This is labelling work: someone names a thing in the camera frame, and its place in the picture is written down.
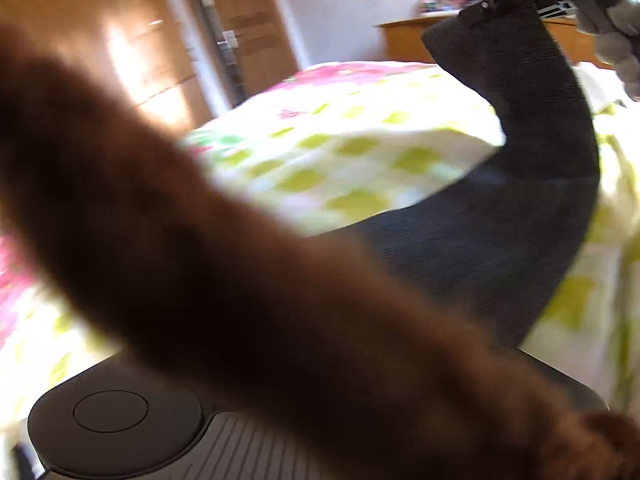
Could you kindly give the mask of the grey gloved hand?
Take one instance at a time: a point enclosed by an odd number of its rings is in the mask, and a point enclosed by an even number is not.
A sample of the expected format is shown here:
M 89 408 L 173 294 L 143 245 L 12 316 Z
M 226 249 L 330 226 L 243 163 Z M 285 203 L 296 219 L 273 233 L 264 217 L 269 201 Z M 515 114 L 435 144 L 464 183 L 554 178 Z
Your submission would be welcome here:
M 639 101 L 639 0 L 572 0 L 578 29 L 594 37 L 594 52 Z

